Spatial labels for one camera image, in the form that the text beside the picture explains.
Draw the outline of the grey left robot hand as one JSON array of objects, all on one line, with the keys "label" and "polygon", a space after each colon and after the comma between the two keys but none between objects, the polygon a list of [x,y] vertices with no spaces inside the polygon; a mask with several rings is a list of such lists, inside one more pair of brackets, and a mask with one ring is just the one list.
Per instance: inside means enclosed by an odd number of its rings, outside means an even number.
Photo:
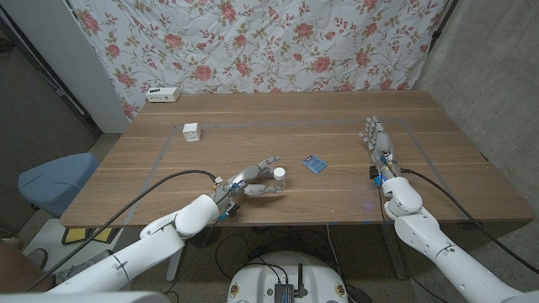
[{"label": "grey left robot hand", "polygon": [[281,194],[282,187],[272,187],[261,183],[255,183],[268,177],[275,169],[271,166],[277,162],[279,156],[269,157],[258,164],[251,165],[237,173],[216,183],[215,195],[212,198],[219,211],[223,211],[233,203],[232,198],[237,194],[246,194],[247,196],[258,196],[262,194]]}]

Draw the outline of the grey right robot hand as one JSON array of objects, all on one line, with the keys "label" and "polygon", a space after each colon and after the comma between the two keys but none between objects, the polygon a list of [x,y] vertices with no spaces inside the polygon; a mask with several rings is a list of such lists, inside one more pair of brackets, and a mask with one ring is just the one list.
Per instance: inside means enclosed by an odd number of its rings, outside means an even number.
[{"label": "grey right robot hand", "polygon": [[395,151],[382,122],[374,115],[366,118],[364,132],[359,137],[371,153],[371,159],[380,174],[388,173],[391,177],[400,174]]}]

